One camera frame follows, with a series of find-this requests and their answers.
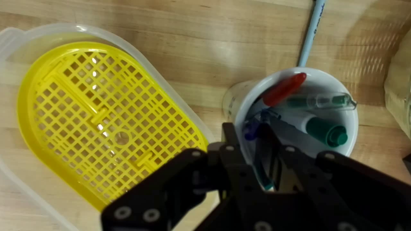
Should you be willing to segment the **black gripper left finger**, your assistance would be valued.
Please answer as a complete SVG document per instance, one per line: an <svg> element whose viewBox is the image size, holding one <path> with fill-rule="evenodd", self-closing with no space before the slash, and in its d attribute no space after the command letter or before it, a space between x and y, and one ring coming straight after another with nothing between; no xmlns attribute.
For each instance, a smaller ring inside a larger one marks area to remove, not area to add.
<svg viewBox="0 0 411 231"><path fill-rule="evenodd" d="M225 123L224 140L206 152L187 149L107 206L103 231L172 231L211 191L220 203L196 231L271 229L269 194L241 150L235 127Z"/></svg>

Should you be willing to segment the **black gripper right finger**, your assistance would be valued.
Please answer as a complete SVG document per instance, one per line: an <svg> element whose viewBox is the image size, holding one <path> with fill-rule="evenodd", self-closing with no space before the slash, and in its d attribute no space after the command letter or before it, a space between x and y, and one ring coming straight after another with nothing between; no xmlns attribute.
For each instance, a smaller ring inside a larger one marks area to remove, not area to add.
<svg viewBox="0 0 411 231"><path fill-rule="evenodd" d="M257 129L256 158L274 191L324 231L411 231L410 186L336 152L307 157L269 125Z"/></svg>

